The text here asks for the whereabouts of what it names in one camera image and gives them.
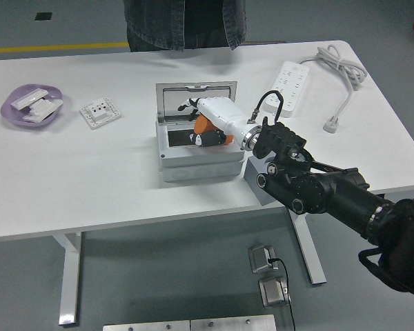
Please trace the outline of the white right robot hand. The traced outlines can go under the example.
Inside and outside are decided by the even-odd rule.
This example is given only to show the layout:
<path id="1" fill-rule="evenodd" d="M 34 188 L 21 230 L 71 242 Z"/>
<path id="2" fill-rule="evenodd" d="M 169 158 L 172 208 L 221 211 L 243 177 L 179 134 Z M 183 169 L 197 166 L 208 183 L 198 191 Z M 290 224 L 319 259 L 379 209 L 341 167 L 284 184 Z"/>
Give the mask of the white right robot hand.
<path id="1" fill-rule="evenodd" d="M 255 147 L 262 127 L 254 119 L 249 119 L 229 98 L 190 98 L 177 110 L 180 112 L 187 107 L 193 107 L 194 114 L 199 111 L 225 135 L 233 136 L 240 148 L 251 151 Z"/>

